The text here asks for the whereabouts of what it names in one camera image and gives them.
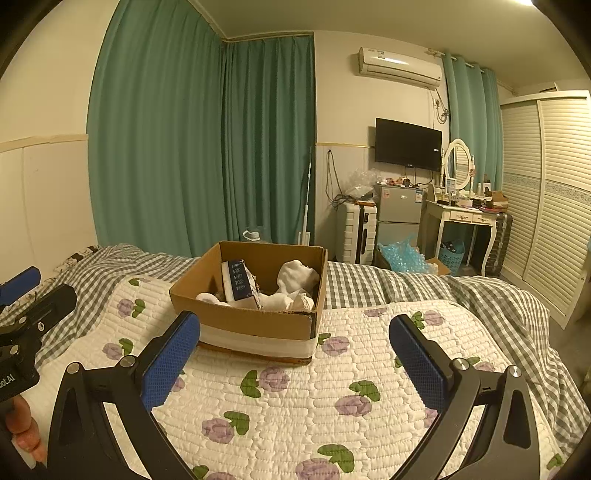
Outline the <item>person's hand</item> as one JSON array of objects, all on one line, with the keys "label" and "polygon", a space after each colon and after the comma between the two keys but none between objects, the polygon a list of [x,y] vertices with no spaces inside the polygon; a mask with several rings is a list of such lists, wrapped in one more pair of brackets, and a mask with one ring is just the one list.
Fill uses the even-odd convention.
[{"label": "person's hand", "polygon": [[11,434],[13,443],[30,454],[36,462],[45,463],[47,448],[43,444],[39,427],[32,417],[28,402],[17,395],[7,402],[7,410],[1,414],[1,421]]}]

